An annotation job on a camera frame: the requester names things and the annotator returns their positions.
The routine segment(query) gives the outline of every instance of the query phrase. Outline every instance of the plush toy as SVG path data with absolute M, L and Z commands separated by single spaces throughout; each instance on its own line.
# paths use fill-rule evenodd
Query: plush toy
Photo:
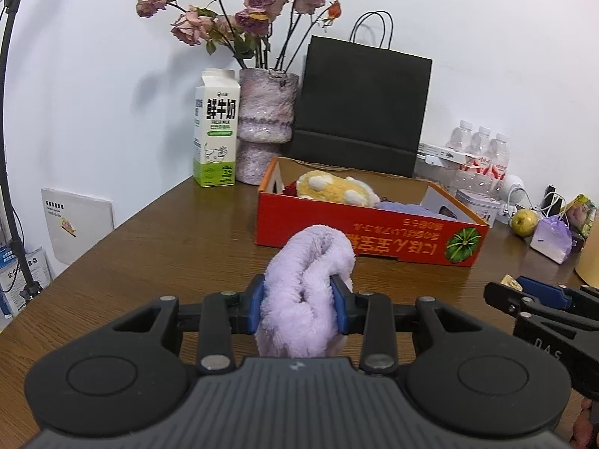
M 372 188 L 352 177 L 341 179 L 323 171 L 310 171 L 296 183 L 297 196 L 302 199 L 336 202 L 373 208 L 380 201 Z

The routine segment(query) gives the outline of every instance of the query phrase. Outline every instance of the metal screw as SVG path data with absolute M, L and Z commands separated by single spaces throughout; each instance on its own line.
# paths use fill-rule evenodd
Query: metal screw
M 393 358 L 383 353 L 369 354 L 364 359 L 364 364 L 372 369 L 386 369 L 393 366 Z
M 209 354 L 204 356 L 200 365 L 208 370 L 225 369 L 231 364 L 231 360 L 224 354 Z

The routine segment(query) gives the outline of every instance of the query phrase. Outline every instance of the fluffy purple cloth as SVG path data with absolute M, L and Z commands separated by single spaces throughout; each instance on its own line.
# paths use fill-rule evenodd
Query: fluffy purple cloth
M 415 216 L 424 216 L 426 218 L 435 218 L 443 221 L 455 221 L 450 216 L 443 214 L 436 214 L 433 211 L 429 211 L 424 206 L 418 204 L 403 204 L 401 202 L 381 201 L 377 202 L 374 207 L 378 210 L 384 211 L 395 211 L 396 213 L 413 214 Z
M 256 332 L 260 356 L 333 356 L 345 345 L 329 278 L 339 275 L 352 289 L 352 244 L 328 226 L 295 234 L 271 260 L 265 273 L 261 321 Z

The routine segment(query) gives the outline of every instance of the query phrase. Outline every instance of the flower stem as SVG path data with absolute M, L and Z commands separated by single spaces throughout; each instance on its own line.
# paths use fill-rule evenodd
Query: flower stem
M 285 72 L 287 72 L 289 70 L 289 68 L 291 67 L 291 63 L 294 61 L 295 56 L 298 55 L 298 52 L 300 52 L 300 47 L 301 45 L 304 43 L 304 40 L 306 39 L 306 37 L 308 36 L 308 34 L 312 31 L 312 28 L 314 27 L 314 25 L 316 25 L 320 19 L 322 18 L 322 16 L 329 11 L 329 8 L 326 8 L 320 15 L 318 15 L 318 17 L 316 18 L 316 20 L 314 20 L 310 26 L 308 27 L 308 30 L 306 31 L 306 33 L 304 34 L 304 37 L 301 39 L 301 42 L 299 43 L 297 49 L 294 52 L 294 55 L 291 56 L 291 59 L 289 60 L 289 63 L 287 64 L 287 67 L 285 68 Z
M 292 28 L 294 24 L 294 6 L 295 0 L 291 0 L 291 13 L 289 14 L 289 28 L 287 29 L 287 37 L 285 38 L 285 43 L 283 44 L 283 48 L 281 49 L 281 53 L 279 54 L 279 57 L 277 59 L 277 64 L 274 67 L 275 69 L 277 68 L 279 63 L 281 64 L 281 69 L 283 68 L 283 61 L 285 61 L 285 50 L 287 49 L 289 39 L 291 38 L 291 34 L 293 33 Z
M 174 6 L 175 8 L 178 8 L 179 10 L 181 10 L 183 13 L 185 13 L 187 10 L 184 10 L 183 8 L 181 8 L 179 5 L 177 5 L 176 3 L 167 3 L 167 5 L 169 6 Z
M 258 67 L 264 68 L 264 62 L 262 62 L 262 40 L 258 39 L 256 44 L 256 55 L 258 56 Z
M 223 0 L 218 0 L 218 1 L 221 6 L 221 10 L 223 10 L 223 15 L 225 16 L 227 25 L 229 25 L 229 28 L 231 29 L 231 34 L 233 35 L 233 37 L 235 37 L 235 30 L 233 29 L 233 25 L 231 25 L 231 22 L 229 21 L 229 16 L 226 14 L 225 6 L 223 5 Z M 235 57 L 235 60 L 238 62 L 238 64 L 241 66 L 242 69 L 247 69 L 246 63 L 243 61 L 243 59 Z
M 287 34 L 287 38 L 285 39 L 285 43 L 283 44 L 281 53 L 279 54 L 279 58 L 277 59 L 277 62 L 274 65 L 275 70 L 279 67 L 279 64 L 281 65 L 281 70 L 283 69 L 283 61 L 285 60 L 285 52 L 287 51 L 287 47 L 289 45 L 289 42 L 291 41 L 291 36 L 294 34 L 295 29 L 298 26 L 298 23 L 300 23 L 300 18 L 301 18 L 301 13 L 298 14 L 297 20 L 295 21 L 294 25 L 292 26 L 291 31 Z
M 266 37 L 266 41 L 264 42 L 264 68 L 268 70 L 268 37 Z

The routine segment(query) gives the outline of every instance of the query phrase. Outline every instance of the black paper bag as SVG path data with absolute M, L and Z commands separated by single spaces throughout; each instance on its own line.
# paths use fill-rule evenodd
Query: black paper bag
M 411 177 L 432 60 L 312 37 L 285 154 Z

